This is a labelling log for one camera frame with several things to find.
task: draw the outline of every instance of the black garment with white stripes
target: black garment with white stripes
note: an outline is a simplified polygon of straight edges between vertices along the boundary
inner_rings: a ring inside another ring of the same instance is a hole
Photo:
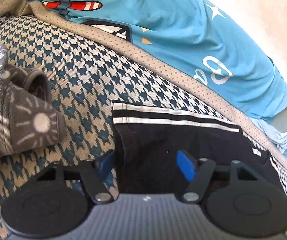
[[[120,193],[183,192],[189,183],[177,167],[178,150],[219,165],[240,160],[284,192],[270,153],[253,148],[241,127],[230,121],[120,101],[112,103],[112,118]]]

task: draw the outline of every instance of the white star print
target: white star print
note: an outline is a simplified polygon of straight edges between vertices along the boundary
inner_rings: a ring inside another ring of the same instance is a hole
[[[225,18],[225,17],[221,14],[221,12],[219,12],[217,6],[212,7],[212,6],[210,6],[210,5],[206,4],[206,3],[205,3],[205,5],[208,6],[208,7],[212,10],[212,18],[211,18],[212,20],[213,20],[213,18],[214,18],[216,15],[220,15],[220,16],[222,16],[223,18]]]

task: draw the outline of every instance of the beige polka dot trim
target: beige polka dot trim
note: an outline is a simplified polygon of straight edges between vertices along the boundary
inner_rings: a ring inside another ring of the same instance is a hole
[[[158,60],[132,43],[95,27],[69,22],[58,13],[49,11],[39,1],[27,2],[26,0],[0,0],[0,16],[7,13],[16,16],[34,14],[42,21],[101,43],[125,55],[134,62],[139,63],[178,87],[200,98],[202,101],[223,114],[227,119],[240,125],[248,135],[268,149],[280,164],[287,169],[287,159],[245,114],[230,105],[205,85]]]

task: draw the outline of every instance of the houndstooth fabric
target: houndstooth fabric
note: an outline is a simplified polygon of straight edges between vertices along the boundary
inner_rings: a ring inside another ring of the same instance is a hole
[[[113,99],[225,119],[198,98],[121,54],[32,16],[12,17],[0,24],[0,43],[9,49],[10,64],[45,72],[52,87],[53,106],[64,115],[67,125],[63,143],[0,159],[0,204],[49,162],[77,164],[113,149]],[[254,148],[263,149],[245,136]],[[278,162],[276,169],[287,193],[287,170]],[[106,185],[116,195],[114,175],[112,171]],[[69,184],[79,189],[78,184]],[[6,236],[0,219],[0,239]]]

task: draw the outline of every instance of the metal screw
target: metal screw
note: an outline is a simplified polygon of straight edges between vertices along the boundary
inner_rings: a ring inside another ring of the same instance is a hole
[[[102,192],[98,193],[95,198],[99,202],[107,202],[111,200],[111,195],[109,193]]]
[[[183,195],[184,200],[189,201],[189,202],[194,202],[199,199],[199,195],[194,192],[188,192]]]

